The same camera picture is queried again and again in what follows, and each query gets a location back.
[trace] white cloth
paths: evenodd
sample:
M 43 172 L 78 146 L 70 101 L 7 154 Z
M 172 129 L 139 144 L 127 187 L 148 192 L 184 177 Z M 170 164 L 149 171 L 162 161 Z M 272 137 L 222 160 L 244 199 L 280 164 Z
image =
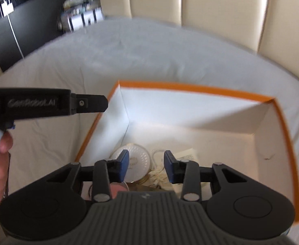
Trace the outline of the white cloth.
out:
M 142 19 L 100 22 L 38 49 L 0 77 L 0 87 L 70 88 L 107 95 L 116 80 L 176 81 L 278 98 L 299 166 L 299 80 L 231 43 Z M 17 122 L 10 191 L 74 160 L 95 115 Z M 289 236 L 299 244 L 299 225 Z
M 148 185 L 150 187 L 160 187 L 161 189 L 164 189 L 166 191 L 174 191 L 178 198 L 181 197 L 181 192 L 183 189 L 183 184 L 172 184 L 169 182 L 168 175 L 164 169 L 164 151 L 165 150 L 156 150 L 154 153 L 152 153 L 152 161 L 154 162 L 154 170 L 152 170 L 148 175 L 148 181 L 146 181 L 144 184 Z M 193 148 L 178 152 L 174 154 L 174 157 L 177 160 L 191 160 L 195 162 L 199 162 L 197 157 L 197 152 Z M 208 186 L 208 183 L 202 182 L 201 183 L 201 189 L 202 189 L 202 200 L 209 199 L 212 195 L 206 195 L 205 194 L 205 188 Z

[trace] bed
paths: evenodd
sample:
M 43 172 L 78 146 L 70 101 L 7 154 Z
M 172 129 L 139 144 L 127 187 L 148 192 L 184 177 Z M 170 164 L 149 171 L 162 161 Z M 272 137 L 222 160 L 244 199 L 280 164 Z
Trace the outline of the bed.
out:
M 205 14 L 199 18 L 193 14 L 200 9 L 194 0 L 139 1 L 101 0 L 106 21 L 33 52 L 0 77 L 0 87 L 108 95 L 117 80 L 169 81 L 275 96 L 299 168 L 299 21 L 287 22 L 281 15 L 282 0 L 248 0 L 245 7 L 234 0 L 223 10 L 214 2 L 219 14 L 202 6 Z M 299 18 L 299 0 L 284 3 L 287 14 Z M 233 10 L 235 5 L 241 10 Z M 219 19 L 223 13 L 226 19 Z M 283 21 L 280 28 L 278 21 Z M 11 131 L 10 192 L 74 161 L 95 116 L 17 121 Z M 299 244 L 299 224 L 289 236 Z

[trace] screw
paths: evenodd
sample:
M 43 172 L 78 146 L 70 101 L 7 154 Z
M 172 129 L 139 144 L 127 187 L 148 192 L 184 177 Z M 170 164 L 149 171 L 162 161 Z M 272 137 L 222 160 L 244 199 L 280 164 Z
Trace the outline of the screw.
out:
M 196 194 L 196 193 L 186 193 L 183 198 L 186 200 L 186 201 L 189 201 L 189 202 L 194 202 L 194 201 L 197 201 L 199 200 L 199 195 Z
M 110 196 L 108 196 L 105 193 L 99 193 L 94 196 L 94 200 L 97 201 L 98 203 L 107 202 L 107 201 L 109 201 L 109 199 L 110 199 Z

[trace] headboard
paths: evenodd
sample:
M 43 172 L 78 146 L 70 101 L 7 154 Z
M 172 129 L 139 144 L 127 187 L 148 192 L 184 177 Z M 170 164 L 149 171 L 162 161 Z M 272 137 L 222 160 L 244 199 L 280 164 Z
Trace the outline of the headboard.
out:
M 212 32 L 299 77 L 299 0 L 101 0 L 107 16 L 146 17 Z

